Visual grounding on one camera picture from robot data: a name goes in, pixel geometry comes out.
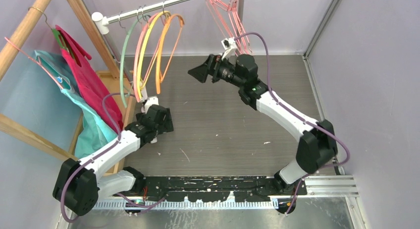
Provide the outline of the orange plastic hanger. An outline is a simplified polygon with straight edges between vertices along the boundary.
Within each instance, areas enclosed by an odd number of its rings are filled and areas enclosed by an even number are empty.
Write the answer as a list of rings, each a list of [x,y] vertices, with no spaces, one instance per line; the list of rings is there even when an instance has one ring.
[[[161,93],[161,83],[164,81],[164,79],[166,77],[167,71],[168,71],[169,66],[171,64],[171,60],[173,58],[173,55],[174,55],[175,50],[177,48],[178,42],[180,40],[182,31],[183,31],[183,27],[185,26],[185,21],[184,21],[184,18],[182,17],[182,15],[180,15],[178,13],[171,14],[169,11],[165,11],[164,10],[164,3],[162,4],[162,15],[165,16],[165,23],[164,23],[163,30],[162,30],[160,38],[159,38],[159,44],[158,44],[158,49],[157,49],[157,60],[156,60],[156,73],[155,73],[155,85],[156,85],[156,92],[157,92],[158,95]],[[178,19],[179,32],[178,32],[177,39],[174,43],[173,49],[171,51],[171,54],[169,56],[169,60],[166,64],[166,67],[165,67],[164,71],[162,71],[162,69],[161,69],[162,51],[163,51],[166,35],[167,35],[167,33],[170,29],[170,26],[171,26],[174,19]]]

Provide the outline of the yellow plastic hanger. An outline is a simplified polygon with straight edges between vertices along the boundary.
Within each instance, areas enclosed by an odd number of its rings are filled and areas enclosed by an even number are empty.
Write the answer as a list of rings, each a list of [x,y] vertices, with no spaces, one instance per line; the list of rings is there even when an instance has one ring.
[[[156,18],[160,18],[161,16],[163,16],[162,13],[159,14]],[[138,69],[137,69],[137,81],[138,81],[137,89],[139,91],[139,94],[142,95],[142,100],[143,100],[143,96],[144,96],[144,94],[142,94],[142,90],[145,89],[145,86],[146,86],[147,81],[148,81],[149,76],[150,76],[150,74],[149,74],[150,71],[147,70],[146,74],[145,74],[145,78],[143,78],[143,75],[142,75],[143,61],[144,61],[144,56],[145,56],[145,50],[146,50],[146,47],[147,47],[147,43],[148,43],[148,40],[149,40],[149,37],[150,37],[149,29],[154,27],[154,25],[156,23],[156,18],[153,21],[150,22],[149,28],[147,28],[147,30],[145,32],[144,39],[143,39],[143,42],[142,42],[142,46],[140,47],[140,55],[139,55],[139,62],[138,62]]]

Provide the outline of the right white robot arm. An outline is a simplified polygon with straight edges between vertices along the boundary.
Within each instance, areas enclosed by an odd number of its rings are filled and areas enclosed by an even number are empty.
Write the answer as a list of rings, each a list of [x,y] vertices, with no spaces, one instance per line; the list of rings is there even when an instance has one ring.
[[[235,63],[230,63],[221,55],[209,55],[203,64],[188,70],[188,74],[201,83],[211,76],[213,83],[224,80],[238,87],[245,105],[273,119],[297,140],[295,159],[274,175],[278,193],[288,194],[296,181],[315,173],[337,155],[332,123],[308,117],[282,100],[259,79],[253,56],[242,54]]]

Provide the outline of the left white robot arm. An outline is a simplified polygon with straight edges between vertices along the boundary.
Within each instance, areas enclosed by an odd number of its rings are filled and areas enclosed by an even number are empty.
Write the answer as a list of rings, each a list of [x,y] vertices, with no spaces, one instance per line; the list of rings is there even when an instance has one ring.
[[[105,175],[121,159],[151,143],[158,135],[174,130],[169,108],[151,105],[136,116],[111,142],[79,160],[67,159],[61,165],[52,196],[76,215],[87,214],[98,200],[120,192],[140,195],[145,177],[133,167]]]

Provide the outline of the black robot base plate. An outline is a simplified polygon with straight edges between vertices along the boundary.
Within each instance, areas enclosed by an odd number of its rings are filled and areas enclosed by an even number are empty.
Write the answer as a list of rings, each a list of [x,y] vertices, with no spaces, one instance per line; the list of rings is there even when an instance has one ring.
[[[291,185],[272,176],[144,176],[123,191],[126,212],[148,210],[275,209],[292,213],[297,197],[307,194],[303,182]]]

